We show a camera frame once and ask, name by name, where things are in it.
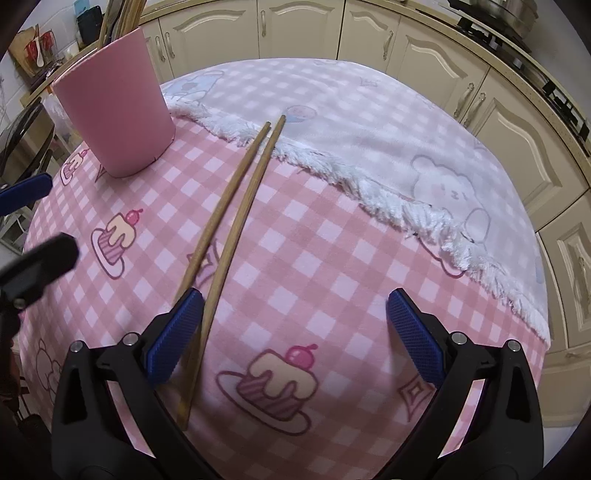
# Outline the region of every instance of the gas stove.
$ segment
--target gas stove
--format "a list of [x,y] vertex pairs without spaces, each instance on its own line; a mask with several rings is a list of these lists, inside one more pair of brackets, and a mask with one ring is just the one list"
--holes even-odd
[[[589,126],[583,112],[579,111],[572,98],[529,55],[531,50],[515,31],[462,0],[449,0],[449,5],[439,5],[459,15],[460,20],[456,25],[451,25],[452,27],[501,59],[546,99],[577,139],[585,154],[590,157],[585,145],[589,137]],[[441,21],[427,12],[421,13]]]

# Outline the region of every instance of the pink utensil holder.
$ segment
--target pink utensil holder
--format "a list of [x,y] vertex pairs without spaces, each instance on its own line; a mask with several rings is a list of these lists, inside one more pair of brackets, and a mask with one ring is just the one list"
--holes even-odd
[[174,139],[174,123],[140,28],[75,64],[53,89],[113,177],[146,168]]

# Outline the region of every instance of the gingham pattern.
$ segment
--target gingham pattern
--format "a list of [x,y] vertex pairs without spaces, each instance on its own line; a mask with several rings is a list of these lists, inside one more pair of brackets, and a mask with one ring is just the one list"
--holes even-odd
[[[244,154],[194,123],[175,122],[172,146],[130,178],[104,174],[95,182],[99,164],[88,153],[67,186],[57,177],[33,220],[27,248],[65,231],[81,250],[76,270],[26,311],[19,338],[24,374],[47,422],[59,365],[72,341],[113,344],[170,308],[187,254]],[[219,245],[245,185],[216,233]],[[137,237],[123,255],[124,274],[113,280],[99,265],[90,237],[113,215],[131,209],[143,209]],[[415,237],[371,219],[337,188],[272,160],[216,312],[188,438],[226,480],[372,478],[433,393],[385,320],[385,299],[400,286],[448,330],[490,345],[518,339],[539,379],[545,346],[508,307],[465,275],[447,275]],[[40,342],[57,367],[37,364]],[[269,428],[217,386],[221,371],[243,374],[267,348],[284,355],[294,345],[312,343],[318,345],[311,371],[319,386],[301,408],[311,419],[305,434]],[[171,412],[179,374],[160,389]],[[465,434],[479,388],[446,451]],[[117,390],[115,398],[134,443],[145,449]]]
[[[399,208],[396,202],[384,207],[387,200],[374,189],[439,203],[459,225],[467,216],[462,204],[470,205],[468,212],[483,209],[489,222],[460,227],[484,248],[481,254],[493,259],[488,267],[482,261],[473,267],[495,273],[491,285],[502,284],[511,300],[528,300],[528,321],[549,344],[543,266],[539,249],[531,247],[534,230],[515,187],[479,140],[419,93],[363,65],[317,59],[225,63],[174,79],[162,89],[167,103],[177,105],[173,111],[192,114],[206,107],[219,117],[218,122],[206,117],[206,126],[222,132],[229,118],[262,126],[285,113],[288,122],[281,138],[322,154],[308,158],[296,148],[290,161],[322,174],[333,172],[335,183],[347,184],[354,192],[365,189],[363,201],[370,210],[384,214]],[[430,179],[414,167],[417,157],[434,165]],[[351,168],[355,173],[349,179]],[[442,172],[451,179],[445,188]],[[432,188],[417,191],[419,179]],[[440,183],[443,191],[436,189]],[[413,228],[422,236],[435,221],[425,217],[411,222],[418,224]],[[457,260],[465,258],[459,255]]]

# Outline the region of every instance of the metal pot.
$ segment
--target metal pot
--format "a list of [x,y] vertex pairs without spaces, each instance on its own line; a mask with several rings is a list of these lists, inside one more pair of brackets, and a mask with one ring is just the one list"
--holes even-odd
[[521,38],[527,36],[538,18],[535,0],[469,0],[469,3],[505,22]]

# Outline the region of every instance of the pair of chopsticks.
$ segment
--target pair of chopsticks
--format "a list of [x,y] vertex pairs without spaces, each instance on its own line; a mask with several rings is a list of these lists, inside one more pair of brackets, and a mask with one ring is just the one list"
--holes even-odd
[[99,49],[135,30],[145,4],[146,0],[109,0],[100,26]]
[[[203,311],[203,319],[201,322],[199,333],[196,333],[191,340],[188,354],[186,355],[186,370],[185,375],[183,378],[183,383],[181,386],[181,401],[178,405],[177,410],[177,424],[182,430],[187,429],[187,425],[189,423],[189,415],[191,412],[191,404],[193,403],[193,396],[195,391],[195,386],[197,385],[197,377],[199,376],[199,369],[201,367],[201,363],[203,361],[203,354],[205,352],[205,344],[207,342],[207,337],[209,336],[209,330],[212,327],[213,317],[216,313],[217,304],[220,299],[220,295],[222,294],[222,288],[224,282],[226,281],[226,276],[228,275],[228,270],[230,269],[230,264],[232,263],[232,258],[234,256],[234,252],[236,251],[236,247],[238,246],[238,241],[240,240],[240,235],[246,223],[246,218],[248,217],[248,213],[250,212],[252,203],[254,202],[256,191],[258,190],[259,185],[261,184],[263,175],[267,169],[267,165],[269,164],[269,160],[271,159],[271,154],[273,149],[275,148],[275,144],[277,143],[277,139],[281,134],[281,130],[283,129],[283,125],[285,124],[285,115],[282,115],[271,134],[271,138],[269,139],[267,145],[265,146],[265,150],[261,155],[261,159],[259,160],[258,164],[256,165],[256,169],[252,174],[251,180],[246,188],[246,193],[242,198],[240,206],[238,207],[238,212],[236,217],[232,223],[232,227],[230,228],[230,233],[228,234],[228,238],[224,245],[222,255],[220,257],[217,269],[213,275],[212,285],[209,288],[209,293],[207,294],[207,299],[205,301],[205,307]],[[267,136],[267,133],[271,129],[271,124],[267,122],[259,134],[256,136],[254,141],[252,142],[251,146],[248,148],[244,158],[241,160],[238,168],[232,175],[226,190],[224,191],[222,197],[218,201],[215,210],[213,211],[213,215],[207,222],[205,229],[197,243],[197,247],[195,247],[195,252],[191,257],[191,261],[189,266],[187,267],[187,271],[183,277],[180,287],[178,288],[177,294],[174,299],[174,303],[182,296],[182,294],[187,290],[187,288],[191,287],[195,281],[195,276],[201,267],[205,254],[207,252],[207,247],[212,241],[213,234],[216,232],[217,227],[220,221],[223,218],[224,213],[226,212],[234,194],[238,190],[238,187],[242,181],[242,178],[248,171],[248,168],[252,164],[256,153],[263,141],[263,139]]]

